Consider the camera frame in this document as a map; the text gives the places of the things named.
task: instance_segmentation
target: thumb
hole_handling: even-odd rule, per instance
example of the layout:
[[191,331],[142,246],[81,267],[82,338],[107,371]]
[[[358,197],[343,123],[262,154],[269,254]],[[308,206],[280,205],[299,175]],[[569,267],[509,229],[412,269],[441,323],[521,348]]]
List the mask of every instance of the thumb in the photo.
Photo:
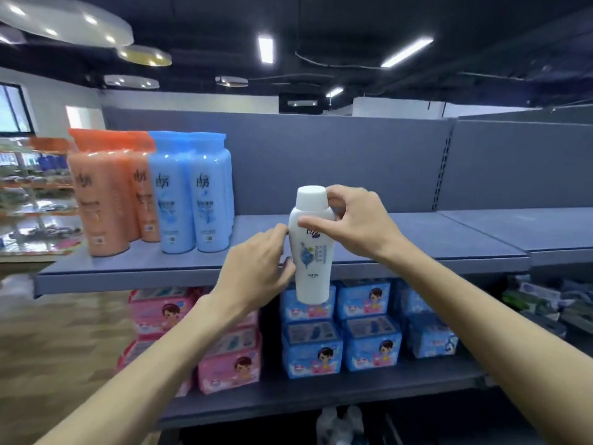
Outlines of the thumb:
[[284,268],[282,269],[282,273],[280,274],[280,278],[278,278],[278,285],[280,286],[280,292],[286,289],[289,281],[291,280],[292,276],[297,271],[297,266],[295,266],[292,258],[287,257],[284,261]]
[[337,233],[337,222],[334,220],[327,220],[319,217],[302,216],[298,220],[298,225],[301,228],[307,228],[317,232],[327,234],[332,239],[335,239]]

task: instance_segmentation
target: ceiling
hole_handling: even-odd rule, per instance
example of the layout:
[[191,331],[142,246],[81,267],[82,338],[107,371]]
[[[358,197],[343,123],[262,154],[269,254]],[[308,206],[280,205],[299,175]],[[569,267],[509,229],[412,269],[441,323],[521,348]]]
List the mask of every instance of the ceiling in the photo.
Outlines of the ceiling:
[[[532,107],[593,98],[593,0],[84,1],[128,21],[135,43],[171,53],[173,66],[139,66],[114,50],[31,35],[26,45],[0,45],[0,66],[91,87],[103,74],[135,74],[159,80],[162,91],[323,102],[342,85],[333,107],[363,95]],[[259,60],[262,32],[275,39],[272,66]],[[387,70],[295,55],[377,67],[419,36],[435,40]],[[249,86],[216,86],[221,74]]]

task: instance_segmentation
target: person's left hand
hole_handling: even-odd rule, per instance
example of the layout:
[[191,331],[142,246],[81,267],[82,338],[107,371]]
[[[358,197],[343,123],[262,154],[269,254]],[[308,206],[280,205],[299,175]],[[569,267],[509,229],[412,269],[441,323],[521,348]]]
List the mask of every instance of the person's left hand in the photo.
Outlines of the person's left hand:
[[278,268],[287,233],[286,225],[277,224],[232,247],[212,292],[241,307],[245,315],[265,306],[286,288],[296,270],[290,257]]

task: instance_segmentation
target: floor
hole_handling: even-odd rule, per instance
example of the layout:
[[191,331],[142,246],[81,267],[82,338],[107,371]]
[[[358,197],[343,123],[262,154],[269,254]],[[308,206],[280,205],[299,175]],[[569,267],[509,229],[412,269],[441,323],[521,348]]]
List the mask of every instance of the floor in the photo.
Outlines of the floor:
[[0,297],[0,443],[29,445],[113,375],[129,292]]

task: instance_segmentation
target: white bottle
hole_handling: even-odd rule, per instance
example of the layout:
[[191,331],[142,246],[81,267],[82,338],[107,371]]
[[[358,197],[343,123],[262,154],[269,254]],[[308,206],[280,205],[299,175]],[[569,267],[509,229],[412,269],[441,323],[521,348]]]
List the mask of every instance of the white bottle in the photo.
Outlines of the white bottle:
[[309,215],[335,220],[325,187],[303,186],[296,192],[296,206],[288,220],[288,238],[296,265],[296,298],[305,304],[322,304],[330,297],[334,241],[321,232],[301,228],[298,219]]
[[323,408],[322,413],[315,422],[315,432],[317,434],[317,445],[328,445],[330,441],[332,426],[337,418],[336,408]]
[[354,434],[364,434],[365,426],[362,423],[362,411],[358,406],[348,406],[344,420],[350,424]]
[[351,445],[354,438],[352,427],[346,420],[335,419],[329,445]]

